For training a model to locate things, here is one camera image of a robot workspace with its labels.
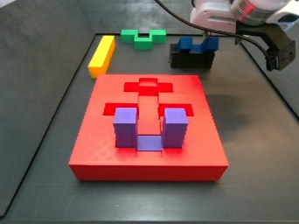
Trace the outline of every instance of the black table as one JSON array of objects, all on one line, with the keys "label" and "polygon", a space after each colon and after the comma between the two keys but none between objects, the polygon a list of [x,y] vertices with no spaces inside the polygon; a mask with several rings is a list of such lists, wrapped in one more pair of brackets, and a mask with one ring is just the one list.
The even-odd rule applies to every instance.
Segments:
[{"label": "black table", "polygon": [[92,221],[299,221],[299,126],[232,38],[211,70],[172,69],[167,44],[135,51],[116,37],[110,74],[198,74],[228,156],[218,182],[78,181],[68,167],[95,80],[96,36],[3,223]]}]

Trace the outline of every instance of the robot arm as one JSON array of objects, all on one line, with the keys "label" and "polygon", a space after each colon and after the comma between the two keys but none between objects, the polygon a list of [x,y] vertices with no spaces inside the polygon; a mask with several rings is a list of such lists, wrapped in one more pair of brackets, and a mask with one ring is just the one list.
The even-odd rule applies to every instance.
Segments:
[{"label": "robot arm", "polygon": [[267,69],[283,70],[295,59],[286,31],[299,22],[298,0],[198,0],[191,22],[223,32],[259,36],[268,46]]},{"label": "robot arm", "polygon": [[244,25],[278,24],[288,30],[299,22],[296,0],[198,0],[191,22],[224,32],[236,32],[236,21]]}]

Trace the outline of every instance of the yellow block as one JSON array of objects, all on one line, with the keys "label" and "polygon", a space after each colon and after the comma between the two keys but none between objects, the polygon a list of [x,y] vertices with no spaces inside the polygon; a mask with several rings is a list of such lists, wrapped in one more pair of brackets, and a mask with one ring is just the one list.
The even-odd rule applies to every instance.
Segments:
[{"label": "yellow block", "polygon": [[100,74],[106,74],[112,54],[116,48],[115,36],[103,36],[98,50],[88,63],[88,72],[92,79],[96,79]]}]

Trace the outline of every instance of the red base plate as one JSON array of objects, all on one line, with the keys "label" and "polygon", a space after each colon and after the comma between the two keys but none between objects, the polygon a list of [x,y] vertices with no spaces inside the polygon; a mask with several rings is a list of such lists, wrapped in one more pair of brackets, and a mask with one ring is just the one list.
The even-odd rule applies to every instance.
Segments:
[{"label": "red base plate", "polygon": [[[156,100],[144,98],[146,101],[140,101],[140,97],[155,97]],[[148,121],[150,129],[143,128],[143,132],[154,133],[156,120],[147,119],[154,117],[154,111],[148,110],[146,118],[146,107],[159,108],[160,123],[164,108],[186,108],[188,129],[182,149],[136,151],[134,148],[116,148],[114,114],[118,107],[138,108],[139,113],[143,111],[140,119],[143,117],[143,122]],[[228,168],[228,161],[199,77],[151,74],[99,76],[70,168],[80,180],[218,180]]]}]

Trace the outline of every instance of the black object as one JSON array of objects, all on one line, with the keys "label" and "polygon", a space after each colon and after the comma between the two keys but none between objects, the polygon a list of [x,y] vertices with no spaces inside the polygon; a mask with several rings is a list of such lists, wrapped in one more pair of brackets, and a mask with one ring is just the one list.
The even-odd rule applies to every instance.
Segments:
[{"label": "black object", "polygon": [[295,41],[291,40],[278,24],[250,26],[238,22],[236,33],[260,37],[268,46],[271,59],[266,62],[268,71],[283,70],[295,60]]},{"label": "black object", "polygon": [[211,69],[215,52],[176,52],[176,44],[171,44],[170,62],[172,68]]},{"label": "black object", "polygon": [[76,0],[15,1],[0,21],[3,216],[95,33]]}]

